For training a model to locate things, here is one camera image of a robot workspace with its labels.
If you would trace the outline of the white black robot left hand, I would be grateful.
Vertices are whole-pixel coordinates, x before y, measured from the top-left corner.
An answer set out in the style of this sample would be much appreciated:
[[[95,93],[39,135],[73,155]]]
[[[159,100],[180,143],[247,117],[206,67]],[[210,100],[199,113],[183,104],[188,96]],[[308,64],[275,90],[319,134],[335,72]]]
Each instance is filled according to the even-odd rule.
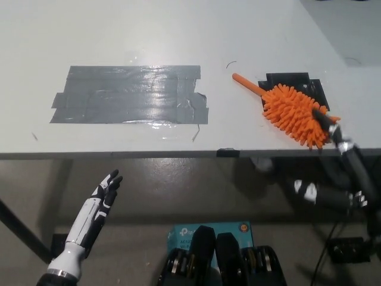
[[[113,170],[95,188],[82,205],[68,236],[63,252],[48,265],[47,274],[76,284],[82,275],[82,262],[88,257],[112,205],[123,177]]]

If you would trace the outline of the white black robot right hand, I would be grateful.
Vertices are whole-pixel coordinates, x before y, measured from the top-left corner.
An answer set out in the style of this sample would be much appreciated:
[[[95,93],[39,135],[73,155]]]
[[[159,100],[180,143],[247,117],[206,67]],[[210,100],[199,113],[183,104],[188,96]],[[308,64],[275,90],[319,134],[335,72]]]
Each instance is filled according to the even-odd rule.
[[[319,186],[313,182],[295,180],[292,183],[295,194],[314,205],[321,205],[337,212],[348,212],[367,206],[361,191],[352,194]]]

